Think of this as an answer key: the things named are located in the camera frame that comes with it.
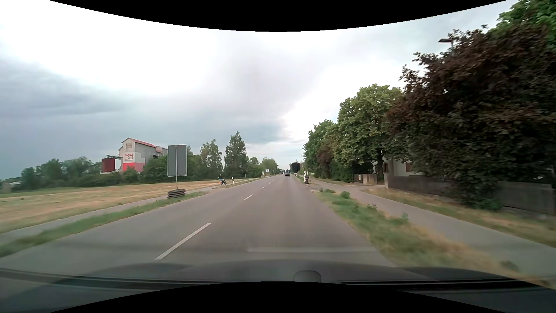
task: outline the concrete wall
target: concrete wall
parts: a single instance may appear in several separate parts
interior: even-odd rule
[[[376,185],[376,174],[354,174],[353,181],[363,185]]]
[[[445,197],[449,197],[451,190],[453,190],[449,182],[425,177],[422,175],[411,175],[411,176],[384,175],[384,186],[386,188],[395,188],[401,190],[430,193],[436,195],[443,195]]]
[[[10,183],[3,182],[2,188],[0,188],[0,193],[10,193],[12,192],[12,185]]]
[[[554,189],[550,184],[499,182],[495,196],[503,206],[556,215]]]
[[[446,197],[449,197],[453,190],[450,182],[418,175],[408,177],[385,175],[384,185],[386,188]],[[556,215],[556,195],[550,184],[499,182],[495,198],[505,207]]]

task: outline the fence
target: fence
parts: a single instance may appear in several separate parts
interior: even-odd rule
[[[386,188],[395,188],[449,197],[453,185],[444,180],[425,176],[384,175]],[[556,215],[556,193],[550,184],[499,182],[494,194],[505,207]]]

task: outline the metal pole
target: metal pole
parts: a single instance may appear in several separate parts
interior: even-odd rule
[[[177,145],[176,145],[176,190],[177,190]]]

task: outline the sign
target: sign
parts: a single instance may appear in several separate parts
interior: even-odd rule
[[[168,146],[168,177],[178,176],[187,176],[187,145]]]

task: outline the grass strip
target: grass strip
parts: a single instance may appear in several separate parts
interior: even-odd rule
[[[316,195],[386,258],[399,266],[462,268],[550,286],[546,281],[507,268],[466,244],[451,241],[441,234],[414,225],[406,214],[389,217],[374,204],[365,206],[350,198],[347,192],[338,195],[323,191]]]
[[[179,197],[179,198],[157,200],[153,203],[145,204],[144,206],[133,207],[119,212],[112,212],[112,213],[107,213],[99,216],[92,216],[92,217],[80,219],[79,221],[75,221],[73,223],[65,224],[54,229],[43,231],[42,233],[34,236],[23,237],[5,243],[0,246],[0,257],[8,256],[18,251],[39,246],[43,243],[54,241],[56,239],[60,239],[62,237],[66,237],[72,234],[81,233],[91,228],[95,228],[97,226],[119,221],[120,219],[132,217],[157,208],[165,207],[169,204],[198,197],[206,193],[208,192],[186,193],[183,197]]]
[[[380,188],[362,191],[556,248],[556,223],[553,220],[541,221],[508,212],[477,210],[441,199],[394,189]]]

